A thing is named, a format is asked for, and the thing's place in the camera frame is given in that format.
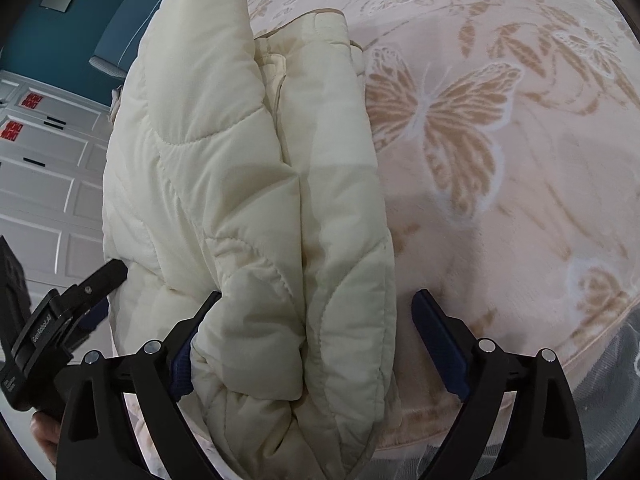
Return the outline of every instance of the white wardrobe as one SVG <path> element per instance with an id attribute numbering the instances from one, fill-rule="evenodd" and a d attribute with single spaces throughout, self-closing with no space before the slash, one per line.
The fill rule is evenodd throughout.
<path id="1" fill-rule="evenodd" d="M 24 266 L 33 308 L 50 288 L 62 293 L 104 263 L 108 111 L 0 72 L 0 235 Z M 107 327 L 92 344 L 111 351 Z"/>

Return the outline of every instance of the cream puffer jacket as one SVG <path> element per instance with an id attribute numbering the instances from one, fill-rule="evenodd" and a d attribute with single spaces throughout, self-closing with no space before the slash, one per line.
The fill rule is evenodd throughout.
<path id="1" fill-rule="evenodd" d="M 164 0 L 124 86 L 114 343 L 135 352 L 222 291 L 183 409 L 243 478 L 352 478 L 385 415 L 394 259 L 361 56 L 335 11 L 254 40 L 246 0 Z"/>

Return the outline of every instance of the finger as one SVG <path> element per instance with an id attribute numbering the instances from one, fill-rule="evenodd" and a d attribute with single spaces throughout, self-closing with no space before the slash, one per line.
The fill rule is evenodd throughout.
<path id="1" fill-rule="evenodd" d="M 53 465 L 56 465 L 58 459 L 58 444 L 47 442 L 45 440 L 39 440 L 36 438 L 36 442 L 44 451 L 45 456 Z"/>
<path id="2" fill-rule="evenodd" d="M 36 412 L 31 417 L 31 433 L 36 439 L 57 444 L 60 441 L 60 423 L 43 412 Z"/>

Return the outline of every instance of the bed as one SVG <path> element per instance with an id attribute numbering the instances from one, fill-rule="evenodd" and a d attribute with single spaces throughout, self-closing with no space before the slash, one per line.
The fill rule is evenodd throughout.
<path id="1" fill-rule="evenodd" d="M 506 351 L 552 348 L 574 389 L 627 326 L 640 45 L 611 0 L 248 0 L 255 37 L 327 8 L 364 51 L 395 253 L 395 381 L 374 458 L 419 461 L 460 404 L 412 325 L 416 290 Z"/>

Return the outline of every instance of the cabinet handle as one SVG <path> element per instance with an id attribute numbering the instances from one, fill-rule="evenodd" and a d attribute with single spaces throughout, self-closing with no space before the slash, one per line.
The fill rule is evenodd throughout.
<path id="1" fill-rule="evenodd" d="M 23 157 L 22 160 L 24 162 L 30 162 L 31 164 L 35 164 L 36 166 L 40 166 L 41 168 L 44 168 L 44 162 L 38 162 L 37 160 L 33 160 L 32 158 L 27 158 L 27 157 Z"/>
<path id="2" fill-rule="evenodd" d="M 66 124 L 65 121 L 61 121 L 60 119 L 56 119 L 55 117 L 49 117 L 47 116 L 47 121 L 53 121 L 54 123 L 58 123 L 58 124 Z"/>
<path id="3" fill-rule="evenodd" d="M 56 128 L 58 130 L 64 130 L 65 129 L 64 126 L 60 126 L 59 124 L 54 124 L 54 123 L 47 123 L 47 121 L 44 121 L 44 125 L 45 126 L 51 126 L 52 128 Z"/>

